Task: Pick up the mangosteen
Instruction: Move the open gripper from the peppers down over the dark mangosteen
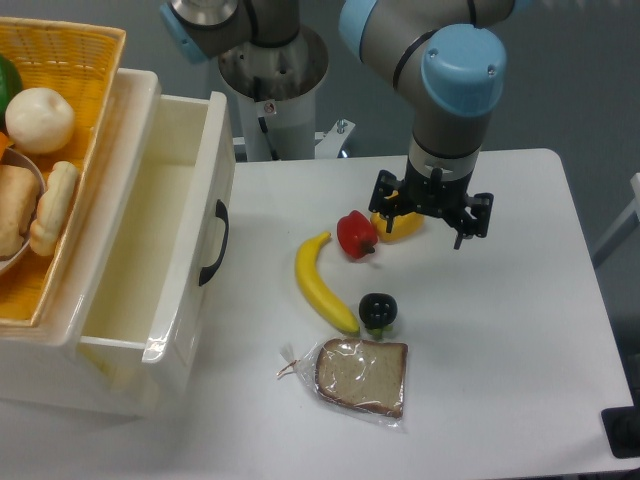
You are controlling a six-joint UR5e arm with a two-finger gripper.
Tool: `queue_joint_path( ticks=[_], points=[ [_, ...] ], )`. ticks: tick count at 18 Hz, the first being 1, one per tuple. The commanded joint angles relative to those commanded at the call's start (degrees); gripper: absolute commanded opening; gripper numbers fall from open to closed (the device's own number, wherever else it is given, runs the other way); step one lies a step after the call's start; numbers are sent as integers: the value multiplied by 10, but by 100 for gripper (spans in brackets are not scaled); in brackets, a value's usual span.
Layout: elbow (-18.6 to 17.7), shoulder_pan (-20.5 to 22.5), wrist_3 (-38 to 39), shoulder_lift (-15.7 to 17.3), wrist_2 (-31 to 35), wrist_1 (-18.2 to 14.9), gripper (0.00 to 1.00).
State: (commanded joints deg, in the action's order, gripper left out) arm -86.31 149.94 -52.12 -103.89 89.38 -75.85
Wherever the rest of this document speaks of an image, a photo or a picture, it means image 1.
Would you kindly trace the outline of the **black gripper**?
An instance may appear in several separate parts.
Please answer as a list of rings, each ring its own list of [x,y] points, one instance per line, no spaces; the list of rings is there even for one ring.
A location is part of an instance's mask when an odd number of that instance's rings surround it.
[[[486,238],[494,202],[492,193],[470,197],[467,189],[474,172],[450,172],[448,165],[424,165],[422,158],[409,158],[404,179],[380,170],[369,201],[368,210],[385,222],[385,231],[393,231],[397,217],[409,213],[441,218],[456,231],[454,249],[464,240]]]

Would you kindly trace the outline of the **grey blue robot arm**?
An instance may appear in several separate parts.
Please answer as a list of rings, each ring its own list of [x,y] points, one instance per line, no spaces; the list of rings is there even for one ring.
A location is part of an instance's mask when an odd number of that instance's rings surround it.
[[[506,51],[491,26],[519,1],[348,1],[338,31],[359,62],[414,109],[406,172],[382,172],[369,208],[387,222],[418,213],[459,240],[485,237],[493,197],[467,191],[504,85]],[[193,63],[216,60],[241,113],[251,161],[307,159],[315,93],[328,70],[296,1],[167,1],[161,17]]]

